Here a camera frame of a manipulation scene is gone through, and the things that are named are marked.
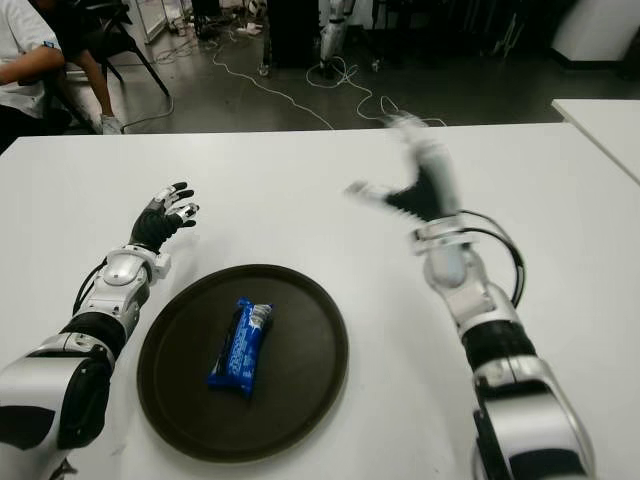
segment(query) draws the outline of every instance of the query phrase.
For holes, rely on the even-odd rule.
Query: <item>chair leg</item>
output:
[[[115,75],[115,77],[116,77],[118,80],[120,80],[120,83],[124,83],[124,80],[122,79],[122,75],[120,75],[120,72],[118,72],[118,71],[116,70],[116,68],[115,68],[113,65],[111,65],[111,62],[110,62],[109,60],[105,60],[105,61],[104,61],[104,63],[103,63],[103,65],[106,65],[106,66],[107,66],[107,68],[108,68],[109,70],[111,70],[111,73],[113,73],[113,74]]]
[[[142,52],[140,51],[140,49],[138,48],[138,46],[136,45],[134,47],[133,53],[135,53],[136,55],[138,55],[138,58],[140,59],[140,61],[144,64],[145,67],[147,67],[147,70],[149,70],[149,73],[151,74],[151,76],[153,77],[153,79],[156,81],[156,83],[158,84],[158,86],[162,89],[162,91],[164,92],[164,94],[169,97],[169,90],[167,90],[167,87],[165,87],[164,83],[162,83],[162,80],[160,80],[160,77],[158,76],[158,74],[156,73],[156,71],[153,69],[153,67],[151,65],[149,65],[149,62],[147,61],[147,59],[145,58],[145,56],[142,54]]]
[[[69,113],[73,116],[73,118],[75,118],[78,121],[78,123],[80,124],[80,126],[82,126],[82,128],[84,128],[87,132],[93,135],[98,134],[98,132],[96,132],[96,130],[93,128],[93,125],[91,125],[91,123],[87,121],[86,118],[84,118],[84,115],[82,115],[78,111],[78,109],[75,107],[75,105],[73,105],[73,103],[71,103],[69,99],[67,99],[64,93],[61,92],[59,94],[56,94],[56,98],[60,100],[62,105],[64,105],[64,108],[66,108],[69,111]]]

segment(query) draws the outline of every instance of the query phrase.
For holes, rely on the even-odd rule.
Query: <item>white wall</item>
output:
[[[573,61],[615,61],[640,28],[640,0],[581,0],[560,26],[553,48]]]

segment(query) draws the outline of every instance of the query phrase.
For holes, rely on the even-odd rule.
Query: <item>sneaker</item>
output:
[[[122,135],[122,124],[116,117],[100,115],[103,135]]]

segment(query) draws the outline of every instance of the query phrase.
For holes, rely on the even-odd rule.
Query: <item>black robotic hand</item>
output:
[[[162,244],[179,228],[193,227],[196,224],[193,217],[200,207],[195,203],[173,206],[193,197],[193,190],[186,188],[187,183],[180,182],[158,192],[136,220],[129,243],[158,253]]]
[[[414,166],[415,181],[403,190],[356,182],[348,189],[361,197],[382,202],[425,222],[456,215],[459,200],[447,147],[429,133],[427,125],[409,114],[390,117],[388,126],[402,134]]]

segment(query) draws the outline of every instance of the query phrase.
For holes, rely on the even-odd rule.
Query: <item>blue wrapper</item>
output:
[[[245,297],[238,300],[237,305],[234,321],[207,378],[207,384],[211,387],[238,388],[249,396],[253,391],[260,344],[271,320],[273,306],[254,305]]]

